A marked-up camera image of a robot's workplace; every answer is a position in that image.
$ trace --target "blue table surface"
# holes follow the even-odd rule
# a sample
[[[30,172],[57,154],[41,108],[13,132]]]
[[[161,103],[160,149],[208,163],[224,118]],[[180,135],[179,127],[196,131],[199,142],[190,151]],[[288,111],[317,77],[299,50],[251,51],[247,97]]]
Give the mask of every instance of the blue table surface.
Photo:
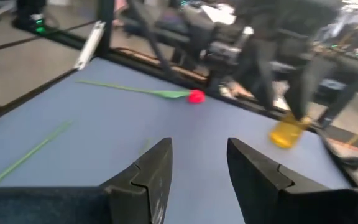
[[[243,223],[227,168],[229,137],[332,189],[349,185],[319,137],[292,150],[268,138],[276,121],[207,98],[185,99],[76,83],[78,79],[150,90],[181,90],[100,59],[0,118],[0,173],[64,121],[73,124],[7,176],[0,186],[92,186],[118,174],[148,139],[173,138],[173,177],[165,223]]]

